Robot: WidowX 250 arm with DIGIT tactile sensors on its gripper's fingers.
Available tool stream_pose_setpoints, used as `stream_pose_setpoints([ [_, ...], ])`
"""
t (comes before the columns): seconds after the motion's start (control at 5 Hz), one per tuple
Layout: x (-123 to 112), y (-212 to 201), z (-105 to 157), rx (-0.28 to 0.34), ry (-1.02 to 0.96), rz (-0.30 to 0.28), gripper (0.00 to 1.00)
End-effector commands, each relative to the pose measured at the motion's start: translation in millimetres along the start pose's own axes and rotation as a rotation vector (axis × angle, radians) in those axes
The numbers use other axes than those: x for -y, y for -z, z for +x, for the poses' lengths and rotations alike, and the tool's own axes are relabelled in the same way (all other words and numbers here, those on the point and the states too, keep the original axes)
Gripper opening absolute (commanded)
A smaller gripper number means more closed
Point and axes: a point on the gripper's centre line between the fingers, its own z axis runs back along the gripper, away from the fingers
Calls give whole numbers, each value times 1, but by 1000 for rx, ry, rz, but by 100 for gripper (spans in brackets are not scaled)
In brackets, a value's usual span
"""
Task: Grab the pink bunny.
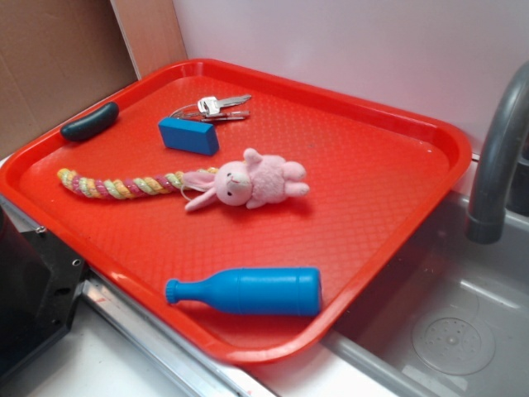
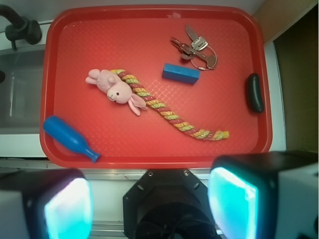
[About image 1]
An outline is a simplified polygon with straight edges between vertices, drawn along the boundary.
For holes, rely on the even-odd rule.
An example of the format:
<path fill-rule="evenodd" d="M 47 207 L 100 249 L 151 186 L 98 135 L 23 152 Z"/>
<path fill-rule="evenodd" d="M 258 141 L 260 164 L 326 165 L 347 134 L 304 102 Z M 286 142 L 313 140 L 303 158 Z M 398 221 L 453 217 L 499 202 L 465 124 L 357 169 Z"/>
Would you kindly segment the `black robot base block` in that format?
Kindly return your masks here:
<path fill-rule="evenodd" d="M 20 232 L 1 211 L 1 382 L 71 329 L 87 272 L 52 232 Z"/>

